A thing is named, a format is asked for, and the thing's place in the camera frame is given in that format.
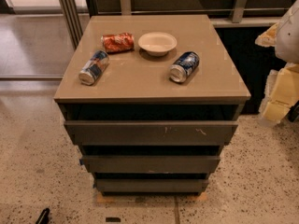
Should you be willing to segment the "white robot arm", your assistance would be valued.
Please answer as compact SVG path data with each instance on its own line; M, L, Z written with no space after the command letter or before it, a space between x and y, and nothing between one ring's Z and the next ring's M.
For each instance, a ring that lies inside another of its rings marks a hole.
M279 22L259 35L255 44L273 47L275 55L286 63L279 71L270 71L259 107L260 123L274 127L299 101L299 0Z

